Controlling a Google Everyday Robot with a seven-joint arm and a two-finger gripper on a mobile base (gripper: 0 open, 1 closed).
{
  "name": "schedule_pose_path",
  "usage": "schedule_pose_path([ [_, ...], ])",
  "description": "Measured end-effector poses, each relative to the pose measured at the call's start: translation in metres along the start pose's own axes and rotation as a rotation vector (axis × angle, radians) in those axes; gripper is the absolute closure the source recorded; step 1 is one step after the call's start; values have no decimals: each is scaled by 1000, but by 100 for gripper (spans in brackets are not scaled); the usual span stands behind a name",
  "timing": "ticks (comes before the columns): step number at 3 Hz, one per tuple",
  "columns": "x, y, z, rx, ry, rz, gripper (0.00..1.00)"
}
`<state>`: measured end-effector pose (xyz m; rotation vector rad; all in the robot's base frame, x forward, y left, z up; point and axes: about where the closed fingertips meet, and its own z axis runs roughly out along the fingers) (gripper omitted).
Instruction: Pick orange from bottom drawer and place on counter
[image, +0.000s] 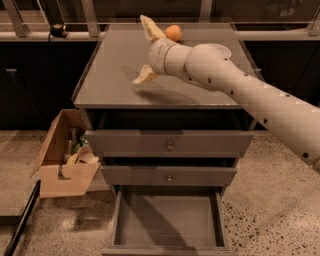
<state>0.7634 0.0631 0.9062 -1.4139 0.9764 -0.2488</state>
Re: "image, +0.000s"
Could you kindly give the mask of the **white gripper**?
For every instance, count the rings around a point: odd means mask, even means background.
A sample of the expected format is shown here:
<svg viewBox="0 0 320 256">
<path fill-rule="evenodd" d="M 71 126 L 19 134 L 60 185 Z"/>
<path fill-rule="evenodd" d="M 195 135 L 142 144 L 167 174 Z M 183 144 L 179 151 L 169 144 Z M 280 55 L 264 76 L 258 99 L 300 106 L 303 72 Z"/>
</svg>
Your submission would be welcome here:
<svg viewBox="0 0 320 256">
<path fill-rule="evenodd" d="M 165 38 L 165 33 L 150 17 L 141 15 L 140 21 L 144 29 L 145 38 L 148 42 L 154 43 L 149 48 L 148 60 L 150 65 L 142 67 L 139 76 L 133 80 L 134 84 L 150 82 L 157 78 L 158 75 L 168 75 L 166 57 L 169 50 L 175 45 L 174 41 Z"/>
</svg>

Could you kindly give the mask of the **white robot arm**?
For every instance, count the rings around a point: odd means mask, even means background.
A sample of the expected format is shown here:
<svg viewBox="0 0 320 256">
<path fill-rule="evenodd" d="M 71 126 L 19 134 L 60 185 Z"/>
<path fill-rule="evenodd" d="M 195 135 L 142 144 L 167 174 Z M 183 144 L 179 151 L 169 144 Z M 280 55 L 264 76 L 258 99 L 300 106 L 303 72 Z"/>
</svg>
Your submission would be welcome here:
<svg viewBox="0 0 320 256">
<path fill-rule="evenodd" d="M 231 51 L 225 46 L 185 46 L 169 39 L 151 18 L 142 15 L 140 20 L 151 46 L 149 63 L 142 67 L 136 84 L 168 75 L 223 92 L 303 162 L 320 171 L 320 108 L 245 73 L 230 60 Z"/>
</svg>

